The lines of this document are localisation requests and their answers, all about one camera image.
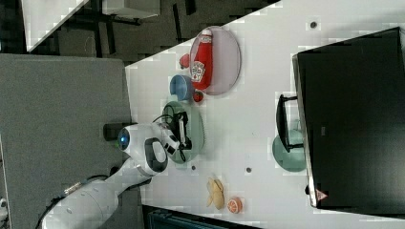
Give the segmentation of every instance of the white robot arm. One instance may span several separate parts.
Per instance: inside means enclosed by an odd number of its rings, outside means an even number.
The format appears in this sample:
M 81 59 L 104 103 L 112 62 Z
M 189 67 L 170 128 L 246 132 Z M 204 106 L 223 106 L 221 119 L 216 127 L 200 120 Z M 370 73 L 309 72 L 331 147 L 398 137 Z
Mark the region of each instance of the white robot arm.
M 98 228 L 116 211 L 119 194 L 164 171 L 166 153 L 174 154 L 180 147 L 164 123 L 125 127 L 118 135 L 118 143 L 130 158 L 107 179 L 75 186 L 43 218 L 43 229 Z

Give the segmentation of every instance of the red logo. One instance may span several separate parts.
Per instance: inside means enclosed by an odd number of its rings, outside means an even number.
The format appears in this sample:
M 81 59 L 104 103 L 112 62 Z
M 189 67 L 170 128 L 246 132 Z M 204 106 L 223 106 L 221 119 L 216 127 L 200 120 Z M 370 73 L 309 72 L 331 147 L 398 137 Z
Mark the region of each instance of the red logo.
M 315 189 L 315 191 L 316 191 L 316 198 L 318 199 L 318 201 L 321 201 L 322 199 L 328 197 L 328 195 L 322 193 L 321 191 L 319 191 L 317 189 Z

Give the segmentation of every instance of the red ketchup bottle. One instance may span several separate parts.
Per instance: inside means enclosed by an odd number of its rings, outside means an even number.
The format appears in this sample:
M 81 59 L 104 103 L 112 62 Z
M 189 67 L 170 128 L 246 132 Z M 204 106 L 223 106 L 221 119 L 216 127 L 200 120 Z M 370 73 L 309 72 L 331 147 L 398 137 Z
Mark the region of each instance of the red ketchup bottle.
M 212 32 L 203 30 L 200 44 L 191 67 L 191 81 L 195 89 L 204 90 L 212 78 Z

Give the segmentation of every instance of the ketchup label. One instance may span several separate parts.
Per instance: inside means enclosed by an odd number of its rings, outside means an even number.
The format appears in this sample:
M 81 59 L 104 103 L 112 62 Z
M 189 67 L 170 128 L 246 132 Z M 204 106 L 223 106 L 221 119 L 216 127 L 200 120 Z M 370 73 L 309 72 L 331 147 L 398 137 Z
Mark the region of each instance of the ketchup label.
M 194 61 L 193 68 L 191 69 L 191 80 L 194 82 L 201 82 L 205 73 L 204 64 L 200 61 Z
M 203 43 L 211 43 L 211 36 L 203 36 L 201 39 Z

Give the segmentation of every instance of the pink plate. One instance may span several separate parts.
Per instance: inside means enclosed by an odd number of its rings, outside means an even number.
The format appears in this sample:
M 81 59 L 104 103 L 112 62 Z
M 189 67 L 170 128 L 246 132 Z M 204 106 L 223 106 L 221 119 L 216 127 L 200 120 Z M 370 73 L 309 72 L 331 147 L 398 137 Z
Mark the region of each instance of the pink plate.
M 217 95 L 228 92 L 239 76 L 241 51 L 235 36 L 221 27 L 208 27 L 212 31 L 212 79 L 211 85 L 203 90 Z M 196 38 L 190 51 L 190 71 L 196 57 L 200 40 Z

